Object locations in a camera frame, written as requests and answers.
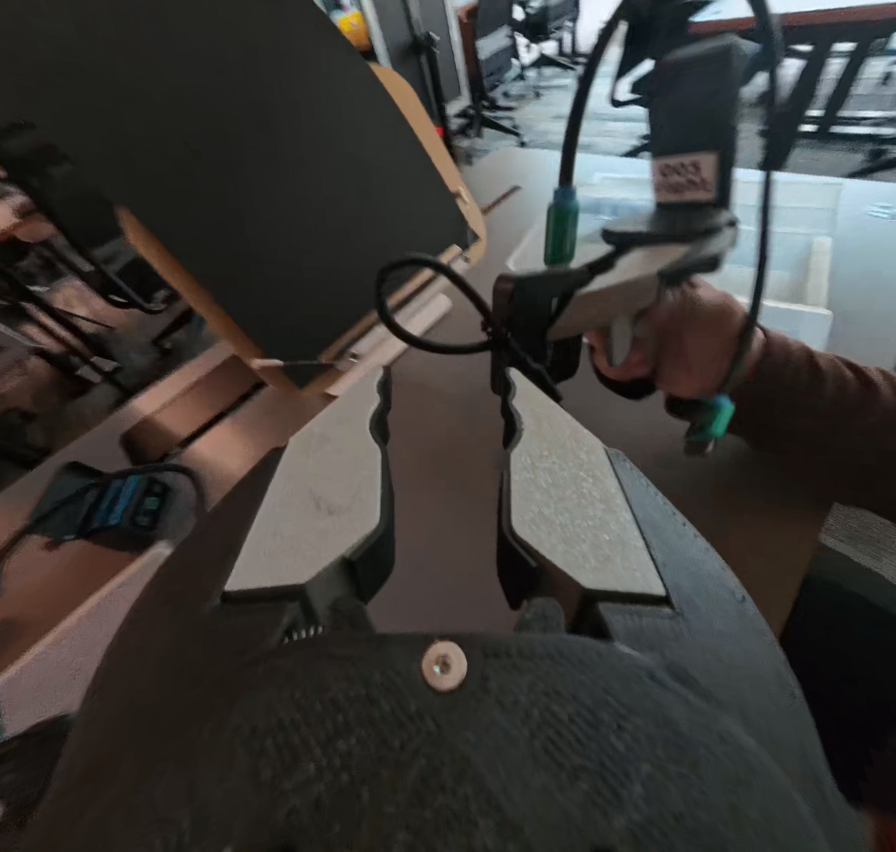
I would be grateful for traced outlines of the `person's right hand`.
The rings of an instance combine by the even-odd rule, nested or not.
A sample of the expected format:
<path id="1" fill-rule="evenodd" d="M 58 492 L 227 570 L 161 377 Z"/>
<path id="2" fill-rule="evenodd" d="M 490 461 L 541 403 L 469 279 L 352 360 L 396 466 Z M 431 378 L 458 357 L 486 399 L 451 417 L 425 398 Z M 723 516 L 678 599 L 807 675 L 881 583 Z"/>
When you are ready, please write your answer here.
<path id="1" fill-rule="evenodd" d="M 609 331 L 584 336 L 600 383 L 632 400 L 656 391 L 681 399 L 712 398 L 723 391 L 732 366 L 739 365 L 737 381 L 749 375 L 764 341 L 733 296 L 698 278 L 674 287 L 642 314 L 619 365 L 609 362 Z"/>

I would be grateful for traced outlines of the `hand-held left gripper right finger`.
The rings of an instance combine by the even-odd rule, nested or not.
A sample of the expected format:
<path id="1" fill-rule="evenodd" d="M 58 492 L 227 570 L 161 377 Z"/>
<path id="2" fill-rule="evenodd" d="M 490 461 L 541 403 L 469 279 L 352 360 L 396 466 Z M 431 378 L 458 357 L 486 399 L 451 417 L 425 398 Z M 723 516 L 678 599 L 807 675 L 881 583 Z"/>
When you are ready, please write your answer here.
<path id="1" fill-rule="evenodd" d="M 501 397 L 497 574 L 514 611 L 600 601 L 665 605 L 667 591 L 607 447 L 516 368 Z"/>

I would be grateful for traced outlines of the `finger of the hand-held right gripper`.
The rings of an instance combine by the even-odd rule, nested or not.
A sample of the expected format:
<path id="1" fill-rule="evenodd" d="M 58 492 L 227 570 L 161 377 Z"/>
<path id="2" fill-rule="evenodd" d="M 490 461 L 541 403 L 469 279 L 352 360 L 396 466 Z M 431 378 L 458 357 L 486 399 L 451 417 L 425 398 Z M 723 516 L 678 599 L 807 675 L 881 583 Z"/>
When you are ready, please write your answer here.
<path id="1" fill-rule="evenodd" d="M 734 237 L 701 237 L 689 243 L 641 245 L 625 253 L 608 272 L 577 291 L 547 331 L 550 342 L 608 328 L 635 317 L 689 277 L 719 269 L 734 248 Z"/>

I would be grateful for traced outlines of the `person's right forearm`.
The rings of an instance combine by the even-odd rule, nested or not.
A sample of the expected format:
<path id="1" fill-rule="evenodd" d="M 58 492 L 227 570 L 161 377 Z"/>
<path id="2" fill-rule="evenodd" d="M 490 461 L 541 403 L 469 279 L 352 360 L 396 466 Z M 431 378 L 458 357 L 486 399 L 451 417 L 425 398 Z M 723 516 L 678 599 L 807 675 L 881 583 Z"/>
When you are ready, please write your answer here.
<path id="1" fill-rule="evenodd" d="M 894 522 L 895 375 L 763 331 L 729 432 L 819 496 Z"/>

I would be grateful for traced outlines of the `black monitor with tan frame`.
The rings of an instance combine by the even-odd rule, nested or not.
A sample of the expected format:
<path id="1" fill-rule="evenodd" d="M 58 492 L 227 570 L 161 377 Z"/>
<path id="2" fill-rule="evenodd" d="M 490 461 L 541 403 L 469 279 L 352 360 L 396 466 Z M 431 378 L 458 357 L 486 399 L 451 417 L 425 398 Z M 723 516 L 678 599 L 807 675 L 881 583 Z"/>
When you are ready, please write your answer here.
<path id="1" fill-rule="evenodd" d="M 418 95 L 314 0 L 2 0 L 2 169 L 97 272 L 139 254 L 316 410 L 376 371 L 337 364 L 380 270 L 485 249 Z"/>

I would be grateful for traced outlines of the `small black device blue display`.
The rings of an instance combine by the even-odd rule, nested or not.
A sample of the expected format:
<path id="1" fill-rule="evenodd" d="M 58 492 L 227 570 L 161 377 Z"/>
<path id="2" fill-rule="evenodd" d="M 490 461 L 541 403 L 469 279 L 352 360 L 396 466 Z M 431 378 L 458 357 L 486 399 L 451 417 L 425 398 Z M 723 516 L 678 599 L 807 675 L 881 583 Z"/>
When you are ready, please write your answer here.
<path id="1" fill-rule="evenodd" d="M 54 545 L 93 541 L 135 554 L 161 539 L 174 504 L 175 488 L 166 478 L 108 478 L 70 461 L 51 477 L 28 522 L 34 535 Z"/>

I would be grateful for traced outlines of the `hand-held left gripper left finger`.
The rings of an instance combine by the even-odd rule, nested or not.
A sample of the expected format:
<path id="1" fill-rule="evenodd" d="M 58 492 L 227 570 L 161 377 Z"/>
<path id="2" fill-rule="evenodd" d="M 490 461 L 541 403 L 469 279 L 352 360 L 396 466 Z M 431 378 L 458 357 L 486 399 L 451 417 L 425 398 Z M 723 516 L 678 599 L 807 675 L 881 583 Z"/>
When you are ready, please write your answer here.
<path id="1" fill-rule="evenodd" d="M 224 605 L 291 604 L 297 629 L 325 629 L 335 605 L 366 606 L 383 589 L 395 563 L 391 407 L 391 369 L 376 367 L 291 437 Z"/>

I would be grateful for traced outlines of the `black hdmi adapter with pigtail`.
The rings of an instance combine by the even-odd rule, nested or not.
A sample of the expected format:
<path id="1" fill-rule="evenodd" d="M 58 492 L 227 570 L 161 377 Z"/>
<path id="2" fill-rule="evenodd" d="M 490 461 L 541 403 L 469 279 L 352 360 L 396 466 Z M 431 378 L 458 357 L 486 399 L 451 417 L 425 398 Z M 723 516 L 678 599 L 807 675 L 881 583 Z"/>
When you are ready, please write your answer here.
<path id="1" fill-rule="evenodd" d="M 404 328 L 389 303 L 386 286 L 393 274 L 411 269 L 428 271 L 446 279 L 472 305 L 480 318 L 484 338 L 480 342 L 434 342 Z M 555 403 L 563 400 L 552 364 L 553 343 L 547 333 L 558 316 L 558 305 L 568 304 L 572 287 L 565 272 L 537 272 L 532 276 L 502 274 L 497 277 L 491 304 L 466 277 L 450 264 L 423 254 L 411 254 L 382 267 L 375 277 L 375 310 L 381 324 L 400 342 L 439 356 L 491 357 L 490 386 L 499 397 L 509 394 L 509 370 L 514 368 Z"/>

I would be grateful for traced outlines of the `braided hdmi cable green plugs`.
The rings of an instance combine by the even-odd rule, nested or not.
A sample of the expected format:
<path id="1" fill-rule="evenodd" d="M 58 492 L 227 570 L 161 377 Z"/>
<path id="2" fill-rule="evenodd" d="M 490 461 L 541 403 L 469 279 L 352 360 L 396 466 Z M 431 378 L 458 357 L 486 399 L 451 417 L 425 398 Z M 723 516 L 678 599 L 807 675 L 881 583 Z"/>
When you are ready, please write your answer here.
<path id="1" fill-rule="evenodd" d="M 572 263 L 575 254 L 580 206 L 574 186 L 574 175 L 581 129 L 585 119 L 591 86 L 597 77 L 599 65 L 616 32 L 617 26 L 621 22 L 624 22 L 622 1 L 616 7 L 604 27 L 600 30 L 593 48 L 584 61 L 584 67 L 578 80 L 573 103 L 566 121 L 557 185 L 546 212 L 544 263 L 548 267 L 566 267 Z M 745 3 L 750 7 L 755 19 L 755 31 L 759 46 L 757 64 L 761 70 L 764 70 L 768 74 L 769 78 L 769 88 L 765 103 L 766 118 L 767 121 L 769 121 L 769 119 L 775 117 L 778 106 L 778 68 L 783 54 L 781 32 L 778 27 L 778 21 L 770 12 L 767 0 L 745 0 Z M 736 36 L 739 40 L 742 40 L 736 33 L 731 34 L 718 31 L 714 37 L 699 39 L 695 42 L 713 40 L 724 35 Z M 740 89 L 745 84 L 747 68 L 752 64 L 754 58 L 750 55 L 747 41 L 742 41 L 745 43 L 746 66 L 744 73 L 742 74 Z M 684 39 L 682 39 L 670 50 L 692 43 L 685 43 Z M 654 61 L 652 73 L 658 60 Z M 611 254 L 617 257 L 631 250 L 633 249 L 617 249 L 615 246 L 611 245 Z"/>

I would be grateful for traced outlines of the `grey panel on tripod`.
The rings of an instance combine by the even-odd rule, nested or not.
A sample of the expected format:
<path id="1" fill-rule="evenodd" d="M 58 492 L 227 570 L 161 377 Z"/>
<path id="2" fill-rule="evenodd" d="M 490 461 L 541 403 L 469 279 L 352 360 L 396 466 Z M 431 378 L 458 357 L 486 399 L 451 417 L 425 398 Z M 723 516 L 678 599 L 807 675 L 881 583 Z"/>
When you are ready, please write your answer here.
<path id="1" fill-rule="evenodd" d="M 437 126 L 471 103 L 453 0 L 360 0 L 379 64 L 409 83 Z"/>

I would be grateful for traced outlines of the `clear plastic bin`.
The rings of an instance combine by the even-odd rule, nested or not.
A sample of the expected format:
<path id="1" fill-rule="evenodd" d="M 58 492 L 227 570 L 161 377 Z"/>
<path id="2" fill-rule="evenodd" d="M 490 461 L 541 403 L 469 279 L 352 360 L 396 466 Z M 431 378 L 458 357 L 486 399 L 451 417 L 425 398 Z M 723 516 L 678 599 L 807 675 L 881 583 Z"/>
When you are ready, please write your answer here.
<path id="1" fill-rule="evenodd" d="M 817 350 L 827 349 L 833 325 L 828 286 L 833 231 L 842 183 L 839 180 L 776 175 L 769 217 L 769 247 L 759 324 Z M 737 221 L 733 250 L 708 280 L 750 304 L 756 278 L 763 177 L 737 171 L 731 210 Z M 601 231 L 611 219 L 649 212 L 654 206 L 649 171 L 594 173 L 579 188 L 580 220 L 573 266 L 609 252 Z"/>

